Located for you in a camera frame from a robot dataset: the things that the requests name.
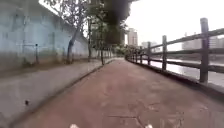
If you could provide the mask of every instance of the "tree trunk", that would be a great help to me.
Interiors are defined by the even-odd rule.
[[[68,44],[68,51],[67,51],[67,58],[66,58],[66,61],[67,61],[67,64],[70,64],[71,63],[71,60],[72,60],[72,47],[74,45],[74,42],[76,40],[76,37],[78,35],[78,33],[80,32],[80,29],[81,29],[81,26],[82,26],[82,20],[83,20],[83,17],[82,17],[82,7],[81,7],[81,1],[79,0],[79,13],[78,13],[78,17],[79,17],[79,21],[77,23],[77,28],[75,29],[75,32],[71,38],[71,40],[69,41],[69,44]]]
[[[88,61],[91,61],[92,58],[92,49],[91,49],[91,20],[88,21],[88,35],[89,35],[89,41],[88,41],[88,50],[89,50],[89,56],[88,56]]]
[[[104,57],[103,57],[103,47],[101,47],[101,49],[100,49],[100,54],[101,54],[100,58],[101,58],[102,65],[104,65],[105,62],[104,62]]]
[[[89,46],[88,46],[88,50],[89,50],[88,61],[90,62],[90,61],[91,61],[91,59],[92,59],[92,49],[91,49],[90,44],[89,44]]]

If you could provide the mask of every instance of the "water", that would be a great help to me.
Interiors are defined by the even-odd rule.
[[[185,60],[176,60],[176,59],[169,59],[169,61],[200,63],[199,61],[185,61]],[[211,64],[224,66],[224,64],[216,63],[216,62],[211,62]],[[151,65],[154,67],[162,68],[162,63],[160,63],[160,62],[151,61]],[[184,67],[184,66],[167,64],[167,70],[177,73],[177,74],[195,78],[198,80],[200,77],[200,70],[196,69],[196,68],[189,68],[189,67]],[[224,74],[216,73],[216,72],[209,72],[208,82],[218,85],[219,87],[224,87]]]

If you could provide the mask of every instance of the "reddish pavement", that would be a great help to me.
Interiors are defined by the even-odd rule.
[[[223,128],[224,105],[160,74],[116,60],[16,128]]]

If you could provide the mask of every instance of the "guardrail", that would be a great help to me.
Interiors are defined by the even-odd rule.
[[[167,64],[174,64],[174,65],[179,65],[179,66],[185,66],[185,67],[190,67],[190,68],[197,68],[200,69],[200,83],[207,83],[208,82],[208,72],[213,71],[213,72],[218,72],[218,73],[224,73],[224,67],[218,66],[218,65],[210,65],[209,64],[209,54],[224,54],[224,48],[209,48],[210,44],[210,37],[212,36],[218,36],[224,34],[224,28],[222,29],[217,29],[214,31],[209,31],[208,27],[208,20],[206,18],[202,18],[200,20],[201,22],[201,34],[197,35],[192,35],[192,36],[187,36],[183,37],[180,39],[176,39],[173,41],[167,41],[167,37],[163,36],[163,43],[160,45],[156,46],[150,46],[148,45],[147,49],[136,49],[134,52],[131,54],[127,55],[127,59],[132,62],[138,62],[140,59],[140,63],[142,64],[143,60],[148,61],[148,65],[151,66],[151,61],[155,62],[161,62],[162,63],[162,71],[166,71]],[[167,51],[167,46],[171,44],[176,44],[176,43],[186,43],[186,41],[191,41],[195,39],[201,39],[202,43],[202,48],[201,49],[195,49],[195,50],[182,50],[182,51]],[[163,51],[162,52],[157,52],[157,53],[152,53],[152,49],[162,47]],[[192,54],[192,53],[198,53],[201,55],[201,64],[197,63],[186,63],[186,62],[175,62],[175,61],[168,61],[167,60],[167,55],[171,54]],[[153,59],[152,56],[155,55],[162,55],[162,59]]]

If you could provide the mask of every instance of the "walkway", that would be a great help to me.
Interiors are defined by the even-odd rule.
[[[1,78],[0,127],[34,109],[101,65],[101,61],[98,60],[90,63],[78,61],[72,65],[39,69]]]
[[[117,60],[15,127],[223,128],[223,120],[222,103],[160,74]]]

